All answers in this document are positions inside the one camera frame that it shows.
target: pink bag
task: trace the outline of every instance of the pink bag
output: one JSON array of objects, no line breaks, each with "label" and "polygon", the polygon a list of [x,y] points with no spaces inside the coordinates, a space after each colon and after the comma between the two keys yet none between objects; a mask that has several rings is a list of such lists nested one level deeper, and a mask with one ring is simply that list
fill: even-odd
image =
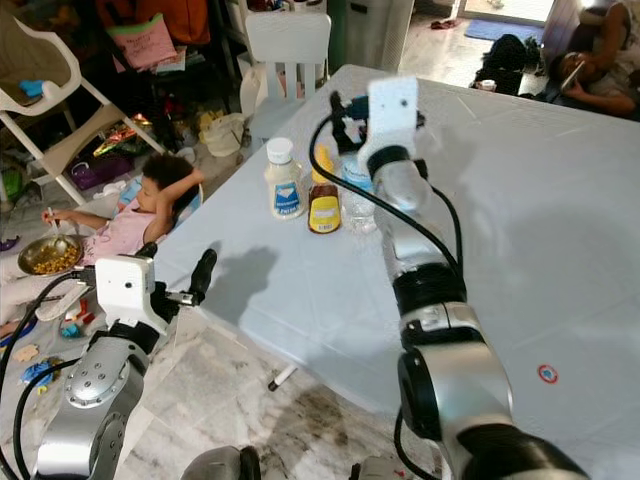
[{"label": "pink bag", "polygon": [[[115,44],[122,50],[127,62],[136,70],[146,70],[162,60],[176,55],[169,31],[161,13],[149,22],[139,25],[111,27],[107,30]],[[114,58],[118,73],[124,71]]]}]

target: yellow bottle cap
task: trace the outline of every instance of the yellow bottle cap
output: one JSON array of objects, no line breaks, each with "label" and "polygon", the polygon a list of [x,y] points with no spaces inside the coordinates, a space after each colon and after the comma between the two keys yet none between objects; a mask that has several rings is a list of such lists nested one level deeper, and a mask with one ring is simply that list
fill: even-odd
[{"label": "yellow bottle cap", "polygon": [[[333,173],[333,162],[331,161],[329,149],[327,147],[324,145],[318,145],[316,147],[316,160],[327,172]],[[311,179],[314,183],[327,183],[327,179],[316,172],[315,168],[313,169],[313,172],[311,172]]]}]

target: blue toy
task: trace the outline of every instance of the blue toy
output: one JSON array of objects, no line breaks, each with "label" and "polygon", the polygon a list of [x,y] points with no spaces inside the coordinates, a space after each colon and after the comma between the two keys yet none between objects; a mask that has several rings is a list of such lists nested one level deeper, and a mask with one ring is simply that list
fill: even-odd
[{"label": "blue toy", "polygon": [[[51,361],[51,359],[47,359],[44,360],[40,363],[36,363],[34,365],[31,365],[29,368],[27,368],[24,373],[22,374],[22,376],[20,377],[20,380],[22,380],[24,383],[29,384],[29,382],[31,382],[31,380],[33,380],[34,378],[36,378],[36,376],[39,373],[44,372],[47,368],[51,368],[53,367],[54,363]],[[37,384],[38,387],[38,395],[40,395],[43,392],[47,391],[48,385],[53,382],[54,380],[54,373],[52,372],[49,375],[46,375],[42,380],[40,380]]]},{"label": "blue toy", "polygon": [[82,332],[75,323],[72,323],[67,328],[62,330],[62,336],[66,338],[78,338],[82,337]]},{"label": "blue toy", "polygon": [[42,84],[44,80],[22,80],[20,82],[20,88],[27,97],[34,98],[42,95]]}]

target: white bottle cap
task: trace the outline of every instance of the white bottle cap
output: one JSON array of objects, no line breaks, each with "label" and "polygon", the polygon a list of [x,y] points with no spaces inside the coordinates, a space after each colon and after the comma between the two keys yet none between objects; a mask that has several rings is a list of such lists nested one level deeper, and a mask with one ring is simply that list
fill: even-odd
[{"label": "white bottle cap", "polygon": [[482,80],[480,82],[480,90],[484,90],[486,92],[495,92],[496,87],[497,85],[495,80]]},{"label": "white bottle cap", "polygon": [[276,165],[289,163],[291,150],[293,150],[293,142],[288,138],[272,138],[267,142],[267,157]]}]

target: white chair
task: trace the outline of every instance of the white chair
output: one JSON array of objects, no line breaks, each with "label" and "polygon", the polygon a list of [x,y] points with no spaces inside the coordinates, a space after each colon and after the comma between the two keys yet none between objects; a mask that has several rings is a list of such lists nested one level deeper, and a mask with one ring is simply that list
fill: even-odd
[{"label": "white chair", "polygon": [[[267,97],[256,108],[249,125],[254,150],[298,111],[298,65],[303,72],[305,98],[316,91],[316,65],[326,63],[331,19],[323,13],[255,13],[247,17],[251,53],[264,62]],[[278,77],[277,64],[284,64],[286,95]]]},{"label": "white chair", "polygon": [[[26,99],[18,87],[21,80],[44,80],[42,96],[39,99],[36,98],[35,102]],[[84,125],[45,152],[33,143],[7,113],[41,115],[58,105],[80,85],[100,102],[100,108]],[[159,153],[165,151],[93,85],[82,78],[78,60],[55,33],[36,32],[20,23],[1,7],[0,121],[78,205],[83,205],[85,200],[64,176],[64,170],[100,131],[123,121],[154,150]]]}]

